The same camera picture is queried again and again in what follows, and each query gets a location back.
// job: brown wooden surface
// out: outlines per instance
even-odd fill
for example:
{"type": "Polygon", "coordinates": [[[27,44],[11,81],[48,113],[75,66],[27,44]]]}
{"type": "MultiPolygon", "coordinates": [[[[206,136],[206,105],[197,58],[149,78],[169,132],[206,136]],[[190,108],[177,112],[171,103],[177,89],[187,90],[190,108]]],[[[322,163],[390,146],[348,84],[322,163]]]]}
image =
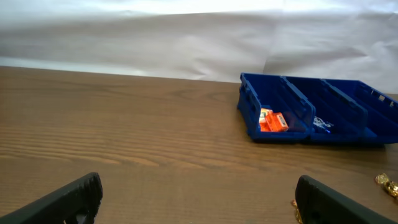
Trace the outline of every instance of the brown wooden surface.
{"type": "Polygon", "coordinates": [[[0,68],[0,216],[99,172],[97,223],[296,223],[308,174],[398,222],[382,149],[256,144],[239,84],[0,68]]]}

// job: gold object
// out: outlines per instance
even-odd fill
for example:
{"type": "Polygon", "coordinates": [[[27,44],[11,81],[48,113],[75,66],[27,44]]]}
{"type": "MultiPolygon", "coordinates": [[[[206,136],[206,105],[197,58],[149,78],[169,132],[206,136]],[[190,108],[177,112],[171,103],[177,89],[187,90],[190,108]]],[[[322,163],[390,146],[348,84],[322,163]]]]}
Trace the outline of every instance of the gold object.
{"type": "Polygon", "coordinates": [[[377,175],[375,181],[377,184],[381,184],[389,195],[398,198],[398,183],[391,181],[387,174],[377,175]]]}
{"type": "Polygon", "coordinates": [[[303,224],[303,220],[301,219],[299,208],[297,206],[296,200],[292,201],[292,205],[293,205],[293,207],[296,208],[296,220],[298,221],[299,224],[303,224]]]}

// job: wooden table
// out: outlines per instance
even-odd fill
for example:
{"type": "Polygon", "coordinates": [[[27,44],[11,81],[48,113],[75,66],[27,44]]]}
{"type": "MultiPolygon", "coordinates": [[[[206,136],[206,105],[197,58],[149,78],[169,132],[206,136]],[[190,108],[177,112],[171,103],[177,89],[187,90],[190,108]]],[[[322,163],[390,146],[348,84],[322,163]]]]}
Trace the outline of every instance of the wooden table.
{"type": "Polygon", "coordinates": [[[296,223],[308,174],[398,222],[398,145],[256,144],[238,83],[0,68],[0,216],[100,174],[96,223],[296,223]]]}

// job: white paper backdrop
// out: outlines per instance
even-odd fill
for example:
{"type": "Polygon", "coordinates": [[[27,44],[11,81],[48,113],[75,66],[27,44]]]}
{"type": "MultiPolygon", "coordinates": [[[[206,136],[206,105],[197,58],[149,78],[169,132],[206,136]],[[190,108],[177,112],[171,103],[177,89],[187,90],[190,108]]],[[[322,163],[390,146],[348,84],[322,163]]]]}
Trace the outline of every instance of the white paper backdrop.
{"type": "Polygon", "coordinates": [[[222,82],[264,69],[398,93],[397,12],[394,0],[3,0],[0,65],[222,82]]]}

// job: blue bin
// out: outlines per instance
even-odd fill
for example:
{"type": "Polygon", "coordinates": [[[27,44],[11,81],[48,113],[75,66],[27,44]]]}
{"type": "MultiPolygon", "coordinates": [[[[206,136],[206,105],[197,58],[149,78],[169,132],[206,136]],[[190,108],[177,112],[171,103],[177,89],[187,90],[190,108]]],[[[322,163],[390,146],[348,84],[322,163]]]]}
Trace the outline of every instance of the blue bin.
{"type": "Polygon", "coordinates": [[[398,142],[398,103],[355,80],[241,74],[238,109],[252,139],[276,141],[398,142]],[[261,132],[261,108],[281,112],[286,132],[261,132]],[[334,124],[331,134],[318,132],[317,116],[334,124]]]}

